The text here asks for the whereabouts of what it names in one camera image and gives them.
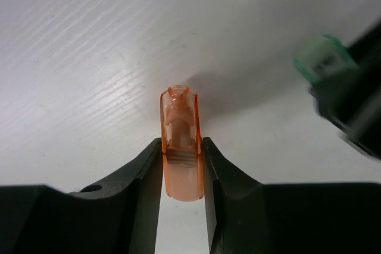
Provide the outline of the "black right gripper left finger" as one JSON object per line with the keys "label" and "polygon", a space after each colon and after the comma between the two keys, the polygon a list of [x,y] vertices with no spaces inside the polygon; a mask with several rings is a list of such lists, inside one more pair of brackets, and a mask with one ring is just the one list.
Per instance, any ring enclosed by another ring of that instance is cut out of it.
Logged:
{"label": "black right gripper left finger", "polygon": [[1,187],[2,253],[154,253],[163,163],[154,139],[79,192]]}

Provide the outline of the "orange plastic case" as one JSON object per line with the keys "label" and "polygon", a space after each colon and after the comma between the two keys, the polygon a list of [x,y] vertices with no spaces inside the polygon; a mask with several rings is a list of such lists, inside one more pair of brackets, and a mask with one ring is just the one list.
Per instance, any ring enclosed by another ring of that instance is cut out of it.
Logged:
{"label": "orange plastic case", "polygon": [[160,96],[161,141],[165,189],[182,202],[203,198],[202,136],[198,95],[184,85]]}

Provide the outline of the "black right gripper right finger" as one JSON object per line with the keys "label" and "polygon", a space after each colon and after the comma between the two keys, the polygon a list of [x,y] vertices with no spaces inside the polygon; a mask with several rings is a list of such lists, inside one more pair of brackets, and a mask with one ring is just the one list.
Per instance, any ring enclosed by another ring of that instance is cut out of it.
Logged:
{"label": "black right gripper right finger", "polygon": [[210,253],[380,252],[379,184],[262,184],[202,147]]}

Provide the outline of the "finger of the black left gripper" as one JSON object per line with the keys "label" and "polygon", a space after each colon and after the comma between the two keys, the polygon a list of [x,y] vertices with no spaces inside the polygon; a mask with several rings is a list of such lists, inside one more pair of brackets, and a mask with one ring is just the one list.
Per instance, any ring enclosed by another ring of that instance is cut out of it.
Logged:
{"label": "finger of the black left gripper", "polygon": [[348,93],[374,93],[380,89],[380,23],[362,34],[348,48],[354,66],[346,72]]}
{"label": "finger of the black left gripper", "polygon": [[319,116],[359,152],[380,158],[380,67],[341,72],[314,83],[310,93]]}

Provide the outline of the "green translucent plastic case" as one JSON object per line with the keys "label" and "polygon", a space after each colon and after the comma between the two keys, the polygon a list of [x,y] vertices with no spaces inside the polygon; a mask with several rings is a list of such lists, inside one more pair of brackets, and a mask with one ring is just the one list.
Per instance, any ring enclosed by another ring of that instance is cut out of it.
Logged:
{"label": "green translucent plastic case", "polygon": [[342,42],[329,34],[316,37],[293,59],[294,67],[311,84],[358,68]]}

